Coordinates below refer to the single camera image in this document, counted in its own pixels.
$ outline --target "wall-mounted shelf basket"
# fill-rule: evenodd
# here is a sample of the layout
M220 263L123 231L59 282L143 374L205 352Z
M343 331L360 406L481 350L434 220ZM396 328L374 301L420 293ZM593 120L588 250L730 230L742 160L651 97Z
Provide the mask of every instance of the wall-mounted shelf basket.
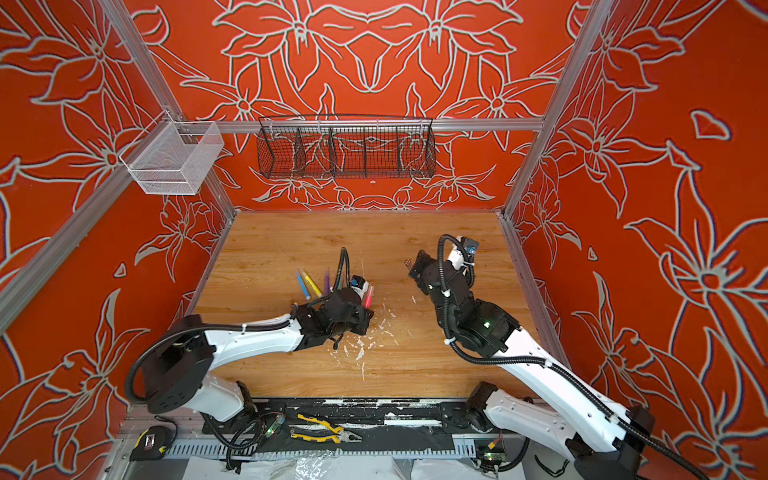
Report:
M264 177L407 178L435 174L435 136L429 118L322 115L306 116L303 126L280 123L290 118L259 119L259 173Z
M203 135L182 137L171 121L156 129L141 155L125 166L147 194L195 195L224 146L216 122Z

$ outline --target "robotic arm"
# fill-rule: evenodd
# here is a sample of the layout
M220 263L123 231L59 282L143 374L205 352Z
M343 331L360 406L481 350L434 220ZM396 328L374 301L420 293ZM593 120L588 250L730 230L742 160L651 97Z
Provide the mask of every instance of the robotic arm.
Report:
M341 270L347 262L347 284ZM153 414L186 406L220 424L245 425L257 413L241 382L221 379L212 373L226 363L272 352L293 352L334 341L346 332L364 336L373 311L362 298L369 284L361 276L349 278L349 258L342 249L335 289L331 294L303 305L292 313L241 325L205 324L199 315L185 316L134 363L125 383L128 400L146 404ZM141 368L146 396L134 391Z
M453 243L444 257L445 241ZM435 304L445 344L464 360L498 365L522 380L554 410L535 406L482 382L468 405L493 425L513 430L574 462L587 480L635 479L645 445L706 478L665 445L650 437L654 417L641 406L627 408L593 389L536 343L511 315L472 295L478 243L440 237L438 258L419 252L409 276ZM471 356L456 345L476 352Z

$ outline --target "white wire basket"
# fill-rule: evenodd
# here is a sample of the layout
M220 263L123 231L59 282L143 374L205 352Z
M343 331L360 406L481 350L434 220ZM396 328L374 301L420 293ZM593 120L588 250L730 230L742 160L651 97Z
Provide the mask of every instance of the white wire basket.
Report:
M195 195L224 147L219 127L211 122L196 144L185 142L173 122L157 128L143 154L125 166L146 194Z

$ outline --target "pliers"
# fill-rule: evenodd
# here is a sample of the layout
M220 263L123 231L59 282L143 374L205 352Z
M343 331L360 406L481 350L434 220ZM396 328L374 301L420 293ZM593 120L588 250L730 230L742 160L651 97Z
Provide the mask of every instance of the pliers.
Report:
M356 433L349 432L345 430L343 427L337 426L334 427L330 423L328 423L325 420L319 420L314 419L312 417L305 417L302 414L298 415L299 419L306 420L307 422L312 423L319 423L320 425L326 427L328 430L333 432L335 435L328 435L324 437L313 437L311 435L304 435L302 433L296 433L295 430L291 429L290 431L290 438L292 439L302 439L306 440L308 442L325 442L326 440L332 440L334 443L360 443L362 442L362 437L360 435L357 435Z

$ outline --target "wooden table surface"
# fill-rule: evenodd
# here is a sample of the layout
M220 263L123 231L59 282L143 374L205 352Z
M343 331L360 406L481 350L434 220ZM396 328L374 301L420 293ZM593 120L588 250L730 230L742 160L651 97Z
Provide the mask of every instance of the wooden table surface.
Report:
M241 213L195 310L207 323L243 323L288 313L304 303L296 268L322 289L346 247L352 275L375 286L376 312L364 337L294 353L270 353L215 370L241 380L254 397L466 397L484 380L522 397L531 391L496 366L464 362L443 343L429 298L408 277L405 259L420 249L437 256L443 233L477 240L476 298L497 303L534 338L538 334L498 218L493 213Z

